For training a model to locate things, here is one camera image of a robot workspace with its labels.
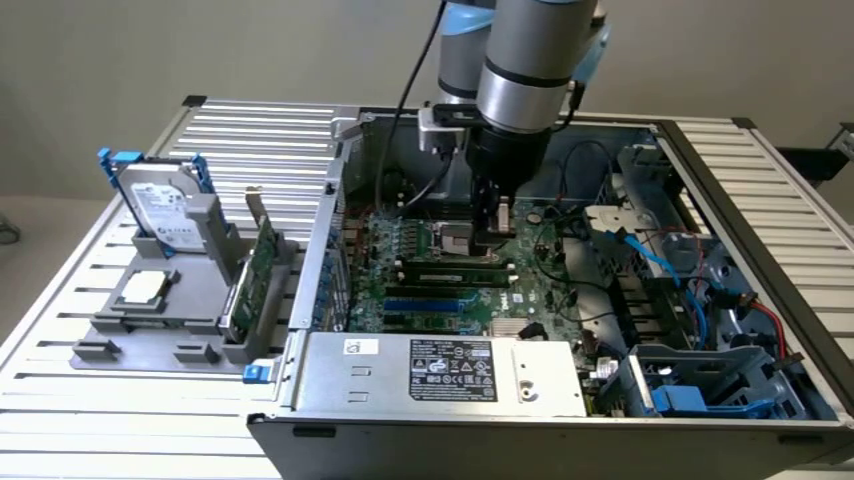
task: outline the hard disk label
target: hard disk label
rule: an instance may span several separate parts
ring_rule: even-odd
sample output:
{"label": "hard disk label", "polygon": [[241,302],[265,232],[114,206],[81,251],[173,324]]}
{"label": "hard disk label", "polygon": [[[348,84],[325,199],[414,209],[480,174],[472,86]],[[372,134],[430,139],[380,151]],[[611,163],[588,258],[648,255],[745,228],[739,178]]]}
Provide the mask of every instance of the hard disk label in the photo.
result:
{"label": "hard disk label", "polygon": [[409,396],[425,402],[496,402],[492,343],[410,340]]}
{"label": "hard disk label", "polygon": [[204,248],[196,222],[184,216],[184,193],[170,185],[153,183],[134,183],[130,190],[157,240],[174,250]]}

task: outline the robotic arm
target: robotic arm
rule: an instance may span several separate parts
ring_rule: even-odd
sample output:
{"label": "robotic arm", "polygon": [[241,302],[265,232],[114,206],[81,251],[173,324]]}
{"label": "robotic arm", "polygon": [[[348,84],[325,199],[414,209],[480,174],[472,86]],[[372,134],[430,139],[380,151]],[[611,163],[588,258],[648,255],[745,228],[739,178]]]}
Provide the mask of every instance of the robotic arm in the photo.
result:
{"label": "robotic arm", "polygon": [[[481,255],[512,236],[514,193],[538,170],[572,72],[600,38],[604,12],[596,0],[498,0],[494,11],[480,8],[489,2],[462,3],[468,6],[450,5],[444,17],[445,103],[418,112],[418,128],[422,149],[465,144],[469,253]],[[573,91],[577,102],[581,91]]]}

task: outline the gray floor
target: gray floor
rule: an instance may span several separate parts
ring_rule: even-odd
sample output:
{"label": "gray floor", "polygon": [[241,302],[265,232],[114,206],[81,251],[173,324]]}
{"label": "gray floor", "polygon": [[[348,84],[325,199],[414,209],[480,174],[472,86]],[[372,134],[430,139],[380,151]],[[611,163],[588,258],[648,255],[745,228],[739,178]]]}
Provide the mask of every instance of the gray floor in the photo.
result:
{"label": "gray floor", "polygon": [[21,240],[0,245],[0,342],[17,325],[105,201],[0,197],[0,212],[21,229]]}

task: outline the motherboard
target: motherboard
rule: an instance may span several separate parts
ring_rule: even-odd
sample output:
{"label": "motherboard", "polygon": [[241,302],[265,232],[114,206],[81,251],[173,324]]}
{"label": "motherboard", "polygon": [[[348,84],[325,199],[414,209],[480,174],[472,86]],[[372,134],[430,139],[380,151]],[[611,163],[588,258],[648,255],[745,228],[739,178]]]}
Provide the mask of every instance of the motherboard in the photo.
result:
{"label": "motherboard", "polygon": [[554,243],[558,212],[516,202],[512,213],[514,237],[484,257],[466,255],[468,222],[372,212],[350,218],[346,330],[516,337],[538,324],[538,337],[577,339],[575,300]]}

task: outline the white wall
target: white wall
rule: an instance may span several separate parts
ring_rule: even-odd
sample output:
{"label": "white wall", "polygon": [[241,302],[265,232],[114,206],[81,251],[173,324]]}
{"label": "white wall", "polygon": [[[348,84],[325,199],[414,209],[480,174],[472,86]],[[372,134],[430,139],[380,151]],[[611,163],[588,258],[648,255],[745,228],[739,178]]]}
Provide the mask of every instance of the white wall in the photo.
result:
{"label": "white wall", "polygon": [[[748,116],[819,145],[854,117],[854,2],[609,0],[584,109]],[[146,149],[188,93],[393,103],[432,0],[0,0],[0,194],[102,198],[101,145]],[[430,58],[412,103],[434,93]]]}

